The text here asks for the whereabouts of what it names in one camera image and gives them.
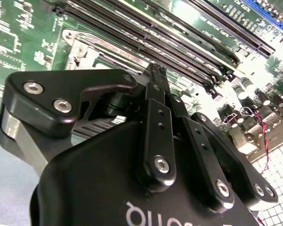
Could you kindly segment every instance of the electrolytic capacitor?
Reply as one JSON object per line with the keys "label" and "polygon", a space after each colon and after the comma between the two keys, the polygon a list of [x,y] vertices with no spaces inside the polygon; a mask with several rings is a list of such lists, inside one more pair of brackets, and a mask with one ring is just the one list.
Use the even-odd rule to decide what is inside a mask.
{"label": "electrolytic capacitor", "polygon": [[239,111],[234,111],[234,113],[237,115],[235,118],[237,120],[237,122],[239,124],[243,123],[244,122],[244,118],[242,117],[242,115],[239,113]]}
{"label": "electrolytic capacitor", "polygon": [[278,107],[283,107],[283,99],[279,95],[274,95],[273,96],[273,102]]}
{"label": "electrolytic capacitor", "polygon": [[240,101],[240,103],[241,103],[241,105],[243,107],[249,107],[249,108],[252,108],[255,105],[255,103],[249,97],[247,97],[244,100]]}
{"label": "electrolytic capacitor", "polygon": [[262,93],[262,92],[259,93],[258,98],[264,106],[267,106],[267,105],[270,104],[270,100],[268,99],[268,97],[264,93]]}
{"label": "electrolytic capacitor", "polygon": [[230,120],[228,124],[230,124],[232,128],[236,128],[238,126],[238,122],[235,118]]}
{"label": "electrolytic capacitor", "polygon": [[250,80],[246,80],[243,82],[243,86],[245,87],[245,89],[248,91],[248,92],[253,92],[255,91],[255,86],[254,84],[250,81]]}
{"label": "electrolytic capacitor", "polygon": [[243,88],[238,88],[238,89],[235,90],[235,92],[236,92],[239,100],[243,100],[243,99],[247,98],[247,96],[248,96]]}

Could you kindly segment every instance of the white tiled surface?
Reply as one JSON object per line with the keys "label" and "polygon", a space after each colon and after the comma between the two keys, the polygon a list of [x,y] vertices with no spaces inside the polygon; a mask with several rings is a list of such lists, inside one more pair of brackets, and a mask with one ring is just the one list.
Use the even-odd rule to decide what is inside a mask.
{"label": "white tiled surface", "polygon": [[[259,213],[260,219],[266,226],[283,226],[283,145],[269,154],[269,170],[263,176],[277,191],[279,203],[274,207]],[[262,172],[266,165],[266,157],[254,163],[254,167]]]}

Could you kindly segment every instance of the motherboard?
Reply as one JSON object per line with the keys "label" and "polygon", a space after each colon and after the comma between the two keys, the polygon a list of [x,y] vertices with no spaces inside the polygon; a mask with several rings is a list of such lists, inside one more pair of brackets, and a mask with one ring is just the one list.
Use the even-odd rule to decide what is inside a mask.
{"label": "motherboard", "polygon": [[254,153],[283,123],[283,0],[0,0],[0,105],[13,72],[121,68],[145,84],[149,63]]}

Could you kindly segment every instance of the silver screw head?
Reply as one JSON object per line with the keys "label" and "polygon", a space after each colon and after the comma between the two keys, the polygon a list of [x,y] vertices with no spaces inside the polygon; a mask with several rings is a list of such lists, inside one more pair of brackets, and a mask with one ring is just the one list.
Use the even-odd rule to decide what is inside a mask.
{"label": "silver screw head", "polygon": [[273,192],[268,186],[265,185],[264,188],[265,188],[265,190],[267,191],[267,193],[269,193],[270,196],[272,196],[272,197],[275,196],[274,192]]}
{"label": "silver screw head", "polygon": [[53,102],[53,107],[62,113],[68,113],[72,110],[71,104],[62,99],[55,100],[55,102]]}
{"label": "silver screw head", "polygon": [[262,189],[259,185],[254,184],[254,187],[255,187],[256,192],[257,192],[259,195],[264,196],[264,191],[263,191],[263,189]]}
{"label": "silver screw head", "polygon": [[131,76],[128,75],[128,74],[125,74],[125,75],[124,75],[124,78],[125,78],[127,81],[132,81]]}
{"label": "silver screw head", "polygon": [[154,159],[154,164],[161,173],[168,173],[170,170],[169,163],[162,157],[156,157]]}
{"label": "silver screw head", "polygon": [[160,91],[160,88],[159,88],[159,86],[158,86],[158,85],[153,84],[153,87],[154,87],[154,89],[156,89],[157,91]]}
{"label": "silver screw head", "polygon": [[174,96],[174,99],[175,99],[178,103],[181,102],[181,99],[180,99],[178,96]]}
{"label": "silver screw head", "polygon": [[206,118],[205,116],[203,116],[203,115],[201,115],[200,118],[201,118],[201,120],[203,120],[203,121],[207,121],[207,118]]}
{"label": "silver screw head", "polygon": [[221,180],[216,181],[216,186],[224,197],[230,196],[230,190]]}
{"label": "silver screw head", "polygon": [[44,88],[36,82],[27,82],[23,85],[23,88],[26,92],[35,95],[41,94],[44,91]]}

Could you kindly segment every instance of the red wire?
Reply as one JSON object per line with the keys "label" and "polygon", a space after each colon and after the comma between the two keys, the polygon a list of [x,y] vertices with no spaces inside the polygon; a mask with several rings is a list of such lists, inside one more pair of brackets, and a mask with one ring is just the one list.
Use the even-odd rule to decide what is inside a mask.
{"label": "red wire", "polygon": [[257,218],[257,219],[258,219],[258,222],[259,222],[261,225],[266,226],[260,218]]}
{"label": "red wire", "polygon": [[268,170],[268,164],[269,164],[269,150],[268,150],[268,139],[266,138],[266,130],[267,130],[267,124],[263,122],[262,117],[260,116],[259,112],[256,112],[257,118],[259,123],[262,125],[262,132],[263,132],[263,139],[264,139],[264,146],[265,146],[265,152],[266,152],[266,165],[261,172],[261,174],[264,173],[264,171]]}

